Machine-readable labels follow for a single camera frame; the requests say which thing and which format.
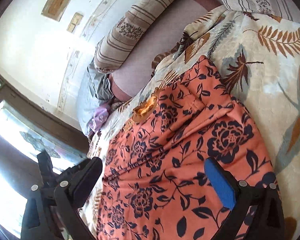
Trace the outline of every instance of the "bed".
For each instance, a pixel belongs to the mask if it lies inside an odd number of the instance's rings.
[[[131,99],[114,111],[93,136],[88,156],[98,156],[105,161],[109,141],[132,116],[133,109],[146,101],[162,81],[169,83],[190,69],[201,55],[205,55],[216,65],[225,88],[245,104],[256,122],[280,187],[287,239],[297,239],[300,235],[298,2],[281,0],[285,12],[281,10],[280,14],[280,0],[276,0],[276,6],[270,5],[271,0],[260,0],[259,7],[252,5],[256,0],[222,1],[225,5],[209,11],[184,28],[175,50],[170,47],[163,57],[156,59],[153,77],[144,88],[135,96],[128,91]],[[131,49],[122,56],[122,62],[130,52]],[[99,70],[112,72],[112,76],[121,65],[100,64],[98,59],[95,63]],[[224,88],[215,89],[222,93]],[[256,161],[250,163],[252,172],[258,172],[264,165]],[[100,179],[80,210],[83,221],[93,234],[102,187]]]

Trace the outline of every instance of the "purple cloth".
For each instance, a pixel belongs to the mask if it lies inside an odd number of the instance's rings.
[[[102,125],[107,121],[109,110],[109,104],[104,104],[97,107],[97,109],[94,111],[93,118],[89,122],[89,126],[94,132],[99,131]]]

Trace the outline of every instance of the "blue gripper pad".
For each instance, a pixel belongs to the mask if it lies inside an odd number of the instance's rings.
[[[210,159],[206,159],[204,162],[204,172],[207,175],[208,180],[211,182],[222,204],[232,210],[236,203],[234,189],[230,186],[221,171]]]

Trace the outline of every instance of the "gray cloth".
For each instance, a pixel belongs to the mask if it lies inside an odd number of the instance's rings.
[[[92,131],[89,122],[97,107],[113,98],[108,77],[109,74],[100,73],[94,68],[94,59],[83,75],[77,98],[77,116],[86,136]]]

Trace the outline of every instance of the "brown wooden frame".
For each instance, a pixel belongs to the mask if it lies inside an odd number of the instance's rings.
[[[2,82],[2,86],[0,87],[0,94],[2,95],[2,97],[0,97],[0,103],[2,100],[7,100],[12,107],[27,117],[27,119],[38,128],[51,134],[56,139],[69,146],[87,154],[89,150],[88,138],[85,137],[81,131],[44,111],[37,104],[30,101],[16,90],[1,75],[0,81]]]

